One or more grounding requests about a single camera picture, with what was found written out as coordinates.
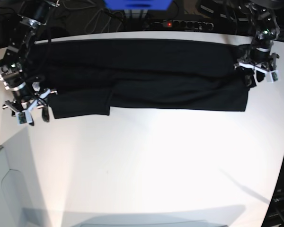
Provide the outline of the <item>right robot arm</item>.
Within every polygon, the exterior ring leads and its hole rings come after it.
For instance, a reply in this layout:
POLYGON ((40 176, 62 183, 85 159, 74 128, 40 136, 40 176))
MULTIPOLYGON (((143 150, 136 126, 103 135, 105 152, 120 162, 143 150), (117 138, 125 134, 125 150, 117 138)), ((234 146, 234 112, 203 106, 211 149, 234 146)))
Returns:
POLYGON ((2 109, 9 109, 18 124, 33 126, 31 112, 34 108, 42 110, 44 122, 50 121, 47 97, 57 91, 49 88, 34 88, 43 77, 39 75, 45 60, 34 70, 27 68, 28 55, 37 40, 37 33, 41 26, 47 24, 54 8, 59 6, 57 0, 27 0, 18 12, 21 20, 14 28, 12 37, 4 56, 0 59, 0 81, 5 89, 13 95, 13 100, 7 100, 2 109))

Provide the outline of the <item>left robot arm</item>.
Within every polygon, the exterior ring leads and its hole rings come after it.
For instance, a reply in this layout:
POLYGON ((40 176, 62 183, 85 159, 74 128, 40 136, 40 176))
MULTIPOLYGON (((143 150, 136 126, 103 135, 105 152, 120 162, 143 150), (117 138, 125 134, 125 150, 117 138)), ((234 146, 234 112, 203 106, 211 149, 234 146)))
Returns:
POLYGON ((279 55, 271 53, 271 49, 281 32, 275 11, 284 8, 284 0, 240 0, 238 7, 248 16, 254 34, 250 44, 242 46, 242 56, 237 59, 234 69, 248 88, 263 80, 277 82, 279 55))

